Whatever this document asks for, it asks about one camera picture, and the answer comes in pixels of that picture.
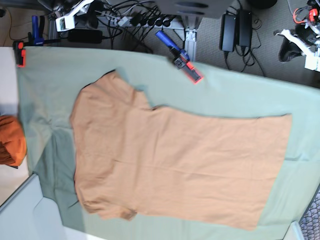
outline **white table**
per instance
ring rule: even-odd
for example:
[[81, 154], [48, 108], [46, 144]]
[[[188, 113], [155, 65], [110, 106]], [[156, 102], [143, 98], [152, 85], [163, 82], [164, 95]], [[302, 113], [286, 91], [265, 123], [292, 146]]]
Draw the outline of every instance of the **white table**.
[[[17, 115], [18, 87], [11, 47], [0, 47], [0, 115]], [[0, 205], [28, 178], [27, 158], [18, 169], [0, 165]]]

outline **black power adapter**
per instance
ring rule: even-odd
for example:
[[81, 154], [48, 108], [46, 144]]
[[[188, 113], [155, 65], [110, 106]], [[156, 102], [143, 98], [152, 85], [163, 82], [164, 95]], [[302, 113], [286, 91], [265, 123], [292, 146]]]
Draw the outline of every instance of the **black power adapter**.
[[252, 12], [240, 9], [237, 11], [237, 45], [251, 48]]
[[223, 14], [220, 33], [220, 50], [224, 52], [233, 52], [236, 43], [237, 16]]
[[89, 30], [89, 29], [72, 29], [68, 31], [69, 42], [73, 43], [84, 43], [84, 44], [100, 44], [106, 37], [103, 36], [100, 30]]

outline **orange fabric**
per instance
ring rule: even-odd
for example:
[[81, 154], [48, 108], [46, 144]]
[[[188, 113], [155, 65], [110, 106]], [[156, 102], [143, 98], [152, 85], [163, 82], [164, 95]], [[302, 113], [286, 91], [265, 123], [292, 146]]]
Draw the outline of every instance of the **orange fabric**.
[[0, 116], [0, 164], [20, 166], [26, 153], [26, 138], [18, 119]]
[[70, 122], [75, 190], [89, 213], [252, 230], [283, 164], [292, 116], [239, 119], [151, 108], [143, 92], [112, 72], [81, 90]]

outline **green cloth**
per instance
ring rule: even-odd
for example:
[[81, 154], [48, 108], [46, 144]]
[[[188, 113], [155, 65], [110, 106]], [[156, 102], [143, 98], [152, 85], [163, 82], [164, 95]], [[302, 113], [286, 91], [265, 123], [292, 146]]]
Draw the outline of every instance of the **green cloth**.
[[[194, 65], [204, 75], [196, 85], [161, 56], [101, 49], [26, 48], [26, 67], [18, 68], [17, 76], [28, 167], [30, 174], [39, 175], [44, 196], [58, 204], [65, 226], [107, 240], [277, 240], [283, 238], [292, 221], [301, 218], [320, 182], [320, 91]], [[114, 69], [129, 84], [145, 91], [152, 106], [233, 118], [292, 114], [285, 161], [256, 230], [143, 215], [132, 221], [101, 220], [81, 208], [74, 189], [75, 148], [69, 116], [79, 91]]]

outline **clamp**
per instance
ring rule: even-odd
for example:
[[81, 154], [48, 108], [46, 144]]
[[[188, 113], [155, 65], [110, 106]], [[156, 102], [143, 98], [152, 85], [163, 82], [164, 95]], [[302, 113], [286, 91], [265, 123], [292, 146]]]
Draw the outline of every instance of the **clamp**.
[[180, 49], [167, 34], [160, 30], [155, 35], [170, 49], [170, 52], [174, 55], [174, 59], [172, 61], [173, 64], [178, 69], [182, 69], [194, 84], [197, 84], [204, 78], [191, 64], [188, 53], [184, 49]]
[[32, 34], [28, 33], [28, 42], [22, 40], [13, 41], [12, 48], [14, 51], [15, 64], [17, 67], [24, 68], [26, 66], [26, 46], [43, 46], [44, 44], [59, 43], [60, 39], [45, 40], [43, 33], [45, 29], [45, 17], [40, 16], [38, 24], [38, 16], [32, 16]]

